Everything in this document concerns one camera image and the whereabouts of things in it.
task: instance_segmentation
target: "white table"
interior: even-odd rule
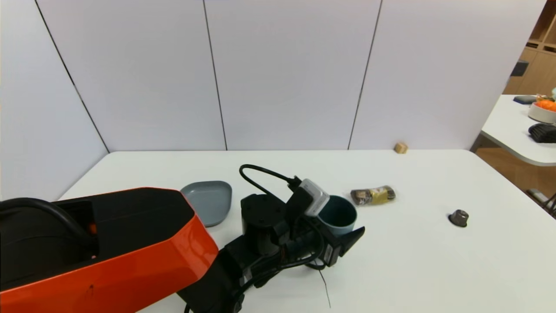
[[[539,144],[529,136],[529,127],[538,122],[527,116],[529,105],[513,101],[514,97],[500,96],[481,134],[527,163],[556,166],[556,144]]]
[[[556,221],[476,155],[463,150],[116,152],[64,199],[142,186],[180,189],[202,180],[233,188],[228,218],[209,232],[221,248],[241,234],[240,199],[259,193],[243,163],[310,178],[330,194],[390,184],[397,199],[361,207],[365,235],[323,271],[286,270],[247,292],[242,312],[554,312]],[[256,172],[282,199],[284,182]],[[447,219],[470,215],[467,228]],[[182,313],[171,295],[141,312]]]

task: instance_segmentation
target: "white backdrop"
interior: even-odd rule
[[[206,1],[228,149],[347,149],[379,4]]]
[[[545,0],[384,0],[350,149],[469,149]]]
[[[39,0],[110,151],[225,150],[201,0]]]
[[[107,151],[33,0],[2,0],[2,196],[55,200]]]

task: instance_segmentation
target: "metal cap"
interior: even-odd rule
[[[464,210],[456,210],[452,213],[448,219],[450,222],[459,227],[467,226],[467,220],[469,219],[469,214]]]

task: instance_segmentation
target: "wooden block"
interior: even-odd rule
[[[397,143],[394,147],[394,151],[399,154],[405,154],[408,151],[408,145],[404,143]]]

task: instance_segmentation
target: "gray dish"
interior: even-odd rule
[[[196,182],[181,189],[205,227],[222,223],[232,204],[232,187],[226,182],[213,180]]]

